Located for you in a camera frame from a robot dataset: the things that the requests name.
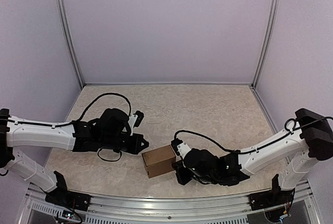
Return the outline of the brown cardboard box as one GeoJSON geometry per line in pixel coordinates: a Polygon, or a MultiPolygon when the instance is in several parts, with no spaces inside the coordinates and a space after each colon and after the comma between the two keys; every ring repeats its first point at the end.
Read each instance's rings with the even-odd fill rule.
{"type": "Polygon", "coordinates": [[[176,154],[171,145],[144,152],[142,158],[149,179],[174,171],[172,164],[176,162],[176,154]]]}

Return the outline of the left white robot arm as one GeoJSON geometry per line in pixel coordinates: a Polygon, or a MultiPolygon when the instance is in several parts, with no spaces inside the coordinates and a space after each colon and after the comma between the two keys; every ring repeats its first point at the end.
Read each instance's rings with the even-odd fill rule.
{"type": "Polygon", "coordinates": [[[20,151],[20,147],[57,148],[72,152],[98,152],[138,155],[149,147],[142,134],[134,132],[144,114],[126,114],[119,109],[106,109],[101,117],[88,122],[74,120],[66,123],[29,122],[11,116],[1,109],[1,168],[14,172],[66,206],[73,200],[64,176],[50,172],[20,151]]]}

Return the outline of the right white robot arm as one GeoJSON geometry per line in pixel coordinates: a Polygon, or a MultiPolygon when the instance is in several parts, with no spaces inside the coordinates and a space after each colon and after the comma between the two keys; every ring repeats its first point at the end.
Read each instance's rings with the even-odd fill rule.
{"type": "Polygon", "coordinates": [[[330,116],[324,117],[301,108],[296,118],[285,122],[284,128],[266,140],[241,150],[225,151],[218,157],[206,149],[190,148],[177,137],[171,147],[180,158],[173,163],[177,182],[181,185],[195,180],[203,185],[235,186],[249,179],[259,170],[292,155],[289,169],[278,175],[278,185],[266,194],[266,201],[277,205],[293,190],[311,167],[319,161],[332,158],[332,129],[330,116]]]}

